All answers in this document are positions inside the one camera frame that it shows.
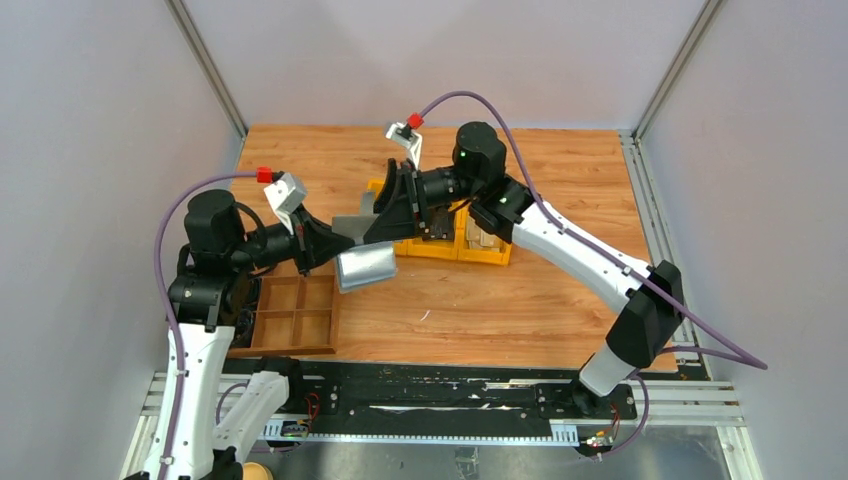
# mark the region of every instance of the purple cable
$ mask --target purple cable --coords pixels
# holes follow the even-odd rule
[[[227,398],[227,395],[229,395],[233,390],[238,387],[247,388],[247,382],[230,385],[230,387],[224,390],[224,393],[221,394],[221,398],[218,399],[218,406],[215,408],[215,425],[221,423],[221,409],[224,408],[224,399]]]
[[[168,317],[168,328],[174,336],[174,350],[176,350],[177,371],[185,370],[185,346],[183,345],[183,337],[180,334],[180,329],[177,325],[177,317],[174,315],[174,309],[171,307],[171,300],[168,298],[168,290],[165,287],[165,277],[162,274],[162,240],[165,238],[165,228],[168,222],[174,215],[174,212],[189,195],[194,193],[209,184],[229,180],[239,177],[254,177],[255,172],[235,172],[225,173],[209,177],[202,182],[195,183],[184,191],[165,211],[162,221],[159,222],[159,229],[156,231],[156,239],[153,242],[153,273],[156,276],[156,286],[159,287],[159,299],[162,300],[162,305],[165,307],[165,315]],[[174,403],[171,406],[171,416],[168,419],[168,430],[165,434],[164,446],[162,450],[163,457],[171,456],[171,447],[174,443],[174,434],[177,430],[177,418],[180,416],[180,408],[183,400],[183,375],[177,375],[177,383],[174,387]],[[159,480],[165,478],[165,473],[168,470],[168,464],[163,463],[159,468]]]
[[[440,103],[442,103],[445,100],[452,98],[452,97],[471,97],[471,98],[479,101],[480,103],[482,103],[489,110],[489,112],[492,113],[492,115],[495,117],[495,120],[498,121],[501,128],[503,129],[504,135],[506,135],[506,138],[509,141],[510,147],[512,147],[512,152],[515,155],[515,159],[518,161],[518,168],[521,169],[521,174],[524,176],[524,181],[527,182],[527,188],[530,190],[530,194],[533,196],[533,200],[536,202],[536,205],[539,206],[539,210],[542,211],[542,213],[545,215],[545,217],[547,217],[547,219],[554,226],[556,226],[557,229],[559,229],[560,231],[564,231],[571,238],[573,238],[573,239],[577,240],[578,242],[582,243],[583,245],[591,248],[593,251],[598,253],[598,255],[604,257],[606,260],[610,261],[616,267],[618,267],[622,270],[628,268],[628,265],[626,263],[622,262],[621,260],[619,260],[615,255],[607,252],[606,250],[604,250],[600,246],[596,245],[591,240],[583,237],[579,233],[576,233],[576,232],[573,232],[570,229],[564,228],[562,223],[556,218],[556,216],[553,215],[550,211],[548,211],[547,207],[545,207],[545,204],[542,201],[541,195],[539,195],[539,192],[536,190],[536,185],[533,183],[533,180],[530,178],[530,173],[527,171],[527,166],[524,164],[524,158],[521,156],[521,152],[518,150],[518,144],[515,142],[515,138],[512,136],[512,131],[509,129],[509,127],[507,126],[503,117],[501,117],[500,113],[498,113],[498,111],[495,109],[494,105],[492,105],[488,100],[486,100],[485,98],[483,98],[482,96],[480,96],[479,94],[477,94],[475,92],[470,92],[470,91],[467,91],[467,90],[457,90],[457,91],[454,91],[454,92],[448,92],[448,93],[440,96],[439,98],[433,100],[432,102],[430,102],[429,105],[427,105],[426,107],[424,107],[421,110],[419,115],[421,115],[421,117],[424,118],[424,116],[427,115],[428,113],[430,113],[430,111],[433,110],[433,108],[435,108]],[[635,269],[630,268],[629,270],[630,270],[630,275],[633,278],[635,278],[636,280],[638,280],[642,284],[646,285],[649,289],[651,289],[651,291],[656,293],[660,298],[662,298],[663,300],[668,302],[672,307],[677,309],[677,311],[683,313],[684,316],[686,316],[687,318],[692,320],[692,323],[694,323],[695,325],[700,327],[704,332],[707,333],[707,335],[715,338],[716,340],[718,340],[719,343],[721,343],[722,345],[724,345],[728,349],[732,350],[733,353],[738,355],[738,357],[734,357],[734,356],[731,356],[731,355],[724,354],[724,355],[721,355],[721,358],[726,358],[728,360],[739,362],[739,363],[742,363],[742,364],[745,364],[745,365],[750,365],[752,367],[759,368],[759,369],[762,369],[762,370],[768,370],[768,365],[765,362],[758,359],[757,357],[755,357],[751,353],[747,352],[745,349],[743,349],[739,345],[735,344],[733,341],[731,341],[729,338],[722,335],[716,329],[712,328],[705,321],[701,320],[700,317],[698,317],[697,315],[692,313],[692,311],[690,311],[688,308],[686,308],[685,305],[678,302],[677,299],[675,299],[674,297],[672,297],[671,295],[666,293],[666,291],[663,290],[662,288],[660,288],[657,284],[655,284],[654,282],[645,278],[643,275],[638,273]]]

